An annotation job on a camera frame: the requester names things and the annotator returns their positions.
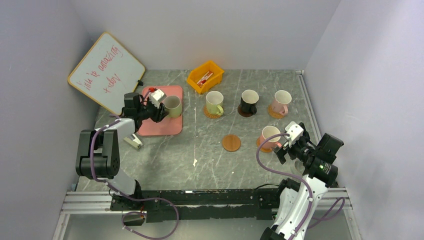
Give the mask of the pink mug white inside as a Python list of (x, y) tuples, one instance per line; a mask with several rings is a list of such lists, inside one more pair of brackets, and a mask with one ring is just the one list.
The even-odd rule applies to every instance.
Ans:
[(278, 90), (274, 94), (273, 102), (271, 103), (271, 110), (274, 113), (286, 116), (289, 113), (288, 105), (292, 101), (291, 94), (286, 90)]

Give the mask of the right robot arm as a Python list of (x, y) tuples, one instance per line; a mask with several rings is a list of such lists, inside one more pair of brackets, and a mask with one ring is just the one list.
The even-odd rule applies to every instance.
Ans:
[(300, 160), (302, 176), (275, 170), (287, 176), (282, 189), (275, 193), (278, 211), (271, 227), (260, 237), (262, 240), (302, 240), (324, 194), (336, 182), (338, 168), (333, 164), (336, 153), (344, 142), (328, 133), (314, 145), (304, 124), (290, 122), (281, 132), (275, 126), (262, 129), (257, 141), (257, 152), (273, 151), (282, 164), (285, 156)]

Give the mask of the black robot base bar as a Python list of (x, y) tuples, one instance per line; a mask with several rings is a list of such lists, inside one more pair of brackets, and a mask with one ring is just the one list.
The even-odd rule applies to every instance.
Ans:
[(144, 202), (113, 195), (113, 212), (138, 211), (147, 223), (180, 220), (243, 219), (274, 220), (279, 206), (289, 211), (298, 188), (245, 188), (213, 190), (145, 190)]

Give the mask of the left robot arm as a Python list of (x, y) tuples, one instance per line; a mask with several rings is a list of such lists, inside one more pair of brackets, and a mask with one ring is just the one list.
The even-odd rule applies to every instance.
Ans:
[(145, 95), (126, 93), (121, 115), (112, 123), (97, 129), (82, 130), (79, 134), (76, 173), (103, 183), (115, 194), (123, 196), (123, 203), (130, 210), (142, 206), (143, 196), (139, 182), (120, 168), (119, 143), (136, 133), (143, 121), (150, 119), (161, 122), (169, 114), (163, 103), (166, 97), (158, 88), (150, 88)]

